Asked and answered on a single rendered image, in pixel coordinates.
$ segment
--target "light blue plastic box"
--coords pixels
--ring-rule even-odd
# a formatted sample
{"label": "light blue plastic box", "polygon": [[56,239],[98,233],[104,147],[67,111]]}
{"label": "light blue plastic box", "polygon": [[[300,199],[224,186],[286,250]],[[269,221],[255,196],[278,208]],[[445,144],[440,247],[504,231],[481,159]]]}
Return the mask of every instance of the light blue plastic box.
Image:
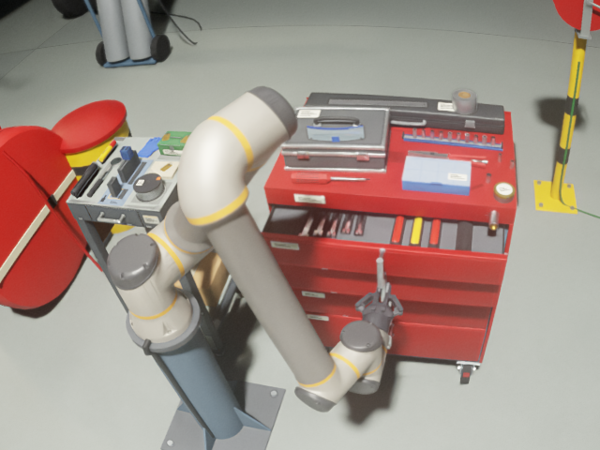
{"label": "light blue plastic box", "polygon": [[469,195],[471,162],[438,157],[406,157],[402,188],[418,192]]}

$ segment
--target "red round sign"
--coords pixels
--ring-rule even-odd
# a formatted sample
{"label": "red round sign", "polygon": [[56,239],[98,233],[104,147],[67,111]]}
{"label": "red round sign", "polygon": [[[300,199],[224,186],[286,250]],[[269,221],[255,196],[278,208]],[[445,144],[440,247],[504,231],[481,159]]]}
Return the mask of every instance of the red round sign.
{"label": "red round sign", "polygon": [[[585,0],[554,0],[554,7],[565,22],[576,28],[581,28],[581,18],[583,16],[583,3]],[[593,9],[592,13],[592,27],[590,31],[600,29],[600,10],[597,8]]]}

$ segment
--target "red tool chest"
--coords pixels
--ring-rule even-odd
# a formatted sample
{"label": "red tool chest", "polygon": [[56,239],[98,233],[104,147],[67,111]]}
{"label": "red tool chest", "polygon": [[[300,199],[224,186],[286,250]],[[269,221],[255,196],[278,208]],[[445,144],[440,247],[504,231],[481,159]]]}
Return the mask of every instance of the red tool chest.
{"label": "red tool chest", "polygon": [[[386,172],[331,173],[369,178],[364,182],[295,184],[291,179],[293,172],[284,169],[283,157],[279,156],[265,185],[271,217],[263,236],[325,346],[335,346],[341,329],[361,319],[354,304],[365,294],[376,292],[375,260],[380,249],[384,249],[384,270],[391,292],[404,306],[404,314],[394,320],[389,352],[481,362],[500,295],[517,211],[516,192],[510,202],[494,195],[498,183],[517,185],[511,116],[505,113],[504,134],[487,135],[502,143],[502,151],[408,142],[403,138],[405,133],[413,134],[413,129],[391,129]],[[468,196],[407,191],[402,189],[402,172],[410,150],[477,157],[487,164],[473,165]],[[274,214],[281,208],[307,210],[310,214],[367,214],[388,220],[402,217],[440,219],[443,223],[466,221],[479,225],[480,230],[488,225],[495,211],[503,233],[502,250],[488,253],[481,249],[392,244],[389,240],[373,243],[300,236],[293,227],[273,226]]]}

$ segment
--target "concrete floor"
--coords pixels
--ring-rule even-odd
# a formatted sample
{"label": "concrete floor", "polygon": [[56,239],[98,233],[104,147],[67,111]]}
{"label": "concrete floor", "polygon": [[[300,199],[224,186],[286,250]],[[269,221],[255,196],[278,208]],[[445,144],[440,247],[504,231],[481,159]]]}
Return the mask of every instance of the concrete floor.
{"label": "concrete floor", "polygon": [[[293,395],[293,375],[263,329],[240,320],[234,331],[247,342],[232,345],[228,375],[287,389],[268,448],[600,448],[600,221],[535,212],[533,201],[533,180],[552,175],[573,39],[551,2],[177,0],[172,12],[202,23],[199,32],[178,20],[198,45],[169,25],[165,63],[119,69],[96,63],[89,14],[66,20],[49,0],[30,0],[7,15],[0,126],[51,128],[87,102],[116,98],[135,136],[159,136],[193,129],[257,85],[294,106],[313,91],[450,98],[466,86],[513,114],[519,209],[485,363],[471,384],[459,385],[451,365],[392,360],[377,395],[317,413]],[[594,37],[566,175],[578,206],[596,214],[598,46]],[[250,185],[259,226],[273,162]],[[0,307],[0,448],[158,449],[178,398],[124,325],[90,262],[45,317]]]}

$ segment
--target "red screwdriver handle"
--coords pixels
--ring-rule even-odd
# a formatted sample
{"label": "red screwdriver handle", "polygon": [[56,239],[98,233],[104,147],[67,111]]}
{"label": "red screwdriver handle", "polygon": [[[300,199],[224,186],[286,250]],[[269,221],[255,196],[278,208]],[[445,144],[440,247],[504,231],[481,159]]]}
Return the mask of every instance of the red screwdriver handle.
{"label": "red screwdriver handle", "polygon": [[292,183],[311,183],[313,185],[326,185],[331,181],[327,173],[294,172]]}

